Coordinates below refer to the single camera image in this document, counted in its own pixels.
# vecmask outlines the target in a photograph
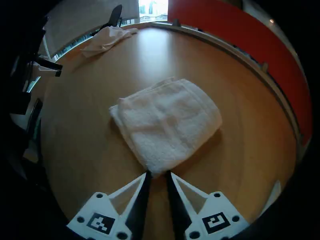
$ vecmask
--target chair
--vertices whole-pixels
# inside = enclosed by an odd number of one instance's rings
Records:
[[[120,19],[121,12],[122,12],[122,5],[120,4],[112,10],[109,21],[106,24],[104,24],[97,32],[93,32],[91,36],[96,35],[101,29],[105,27],[111,27],[111,26],[116,27]]]

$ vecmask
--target folded white towel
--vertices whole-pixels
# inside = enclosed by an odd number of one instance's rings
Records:
[[[106,52],[112,48],[118,41],[129,38],[137,33],[137,28],[123,30],[118,27],[105,27],[101,29],[92,39],[88,46],[81,49],[85,57],[91,57],[101,52]]]
[[[189,158],[222,124],[210,97],[185,79],[169,78],[120,98],[110,113],[153,176]]]

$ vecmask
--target wooden table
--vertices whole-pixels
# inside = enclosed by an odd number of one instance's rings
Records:
[[[288,119],[269,89],[230,55],[156,28],[90,59],[81,55],[82,47],[60,59],[63,73],[48,84],[42,117],[45,167],[69,219],[94,192],[110,194],[144,172],[108,108],[171,76],[203,89],[223,119],[175,174],[207,193],[222,191],[248,222],[263,209],[275,181],[283,187],[292,175],[296,141]],[[152,181],[144,239],[164,238],[174,233],[162,176]]]

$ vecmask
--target red panel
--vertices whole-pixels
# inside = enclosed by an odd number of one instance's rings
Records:
[[[307,84],[292,54],[261,22],[240,9],[219,0],[169,0],[168,20],[201,28],[269,64],[273,76],[287,96],[304,135],[312,134],[311,99]]]

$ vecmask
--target crumpled white cloth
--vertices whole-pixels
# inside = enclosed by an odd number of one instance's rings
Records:
[[[222,124],[214,102],[186,79],[163,80],[119,98],[109,110],[138,161],[153,176],[188,159]]]
[[[119,27],[105,27],[101,29],[91,42],[84,49],[81,49],[83,55],[87,58],[108,51],[121,39],[129,38],[132,34],[137,33],[137,28],[123,30]]]

